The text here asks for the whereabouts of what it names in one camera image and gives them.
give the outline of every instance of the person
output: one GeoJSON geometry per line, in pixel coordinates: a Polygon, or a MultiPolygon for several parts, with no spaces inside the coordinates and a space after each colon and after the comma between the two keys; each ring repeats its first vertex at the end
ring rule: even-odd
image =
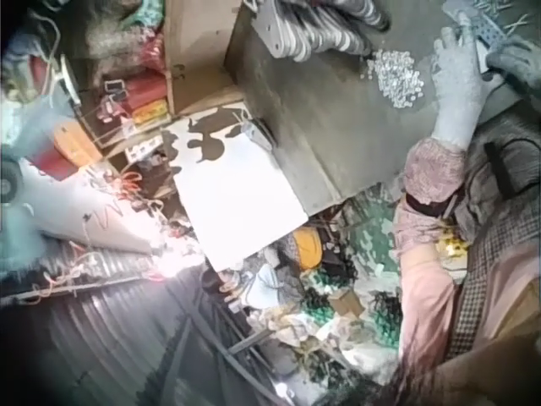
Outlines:
{"type": "MultiPolygon", "coordinates": [[[[406,193],[394,223],[402,286],[400,363],[372,405],[524,406],[537,404],[541,395],[539,156],[537,180],[498,198],[487,213],[461,286],[435,248],[440,218],[463,195],[467,150],[484,103],[503,82],[499,74],[484,80],[472,23],[464,13],[459,21],[463,41],[444,28],[434,43],[434,131],[407,156],[406,193]]],[[[541,50],[530,41],[511,38],[489,53],[487,64],[527,85],[532,97],[541,91],[541,50]]]]}

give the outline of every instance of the checkered jacket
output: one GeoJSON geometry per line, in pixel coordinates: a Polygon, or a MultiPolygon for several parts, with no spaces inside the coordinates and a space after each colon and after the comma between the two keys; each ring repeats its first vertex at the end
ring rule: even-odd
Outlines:
{"type": "Polygon", "coordinates": [[[481,228],[468,252],[467,276],[462,284],[445,360],[471,350],[486,304],[487,281],[500,255],[527,241],[539,240],[539,185],[501,202],[481,228]]]}

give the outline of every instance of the workbench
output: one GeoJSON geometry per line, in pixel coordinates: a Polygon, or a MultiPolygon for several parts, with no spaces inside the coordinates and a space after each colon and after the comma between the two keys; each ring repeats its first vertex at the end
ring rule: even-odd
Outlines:
{"type": "MultiPolygon", "coordinates": [[[[381,0],[389,11],[385,34],[366,29],[375,48],[409,51],[425,83],[424,97],[412,108],[397,110],[378,89],[377,80],[360,79],[358,58],[326,52],[304,63],[274,59],[250,27],[242,9],[226,57],[226,67],[245,94],[250,112],[263,118],[277,139],[276,159],[304,210],[313,215],[392,179],[409,149],[430,135],[437,113],[430,78],[434,39],[454,24],[441,10],[444,0],[381,0]]],[[[538,0],[514,0],[500,14],[508,25],[529,12],[532,23],[518,28],[526,38],[539,37],[538,0]]],[[[509,86],[489,98],[481,122],[520,100],[509,86]]]]}

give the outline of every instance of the pink shirt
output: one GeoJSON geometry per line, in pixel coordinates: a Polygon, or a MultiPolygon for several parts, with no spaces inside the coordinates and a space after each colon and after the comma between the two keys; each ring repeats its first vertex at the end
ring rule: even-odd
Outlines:
{"type": "MultiPolygon", "coordinates": [[[[444,201],[463,180],[464,153],[426,139],[414,146],[404,170],[406,191],[418,201],[444,201]]],[[[395,242],[401,265],[400,354],[413,362],[439,364],[451,329],[456,286],[435,249],[442,230],[433,217],[414,211],[404,200],[396,208],[395,242]]],[[[487,299],[475,347],[494,338],[507,311],[524,288],[539,277],[538,244],[507,250],[489,273],[487,299]]]]}

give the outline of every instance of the pink sleeve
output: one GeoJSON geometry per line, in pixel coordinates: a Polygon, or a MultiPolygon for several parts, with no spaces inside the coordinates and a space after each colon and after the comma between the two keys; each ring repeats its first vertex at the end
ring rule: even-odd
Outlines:
{"type": "MultiPolygon", "coordinates": [[[[464,154],[428,138],[414,146],[404,169],[406,191],[420,203],[449,198],[463,180],[464,154]]],[[[435,248],[440,221],[412,209],[396,208],[395,246],[402,284],[401,356],[408,362],[433,363],[443,355],[451,324],[454,282],[435,248]]]]}

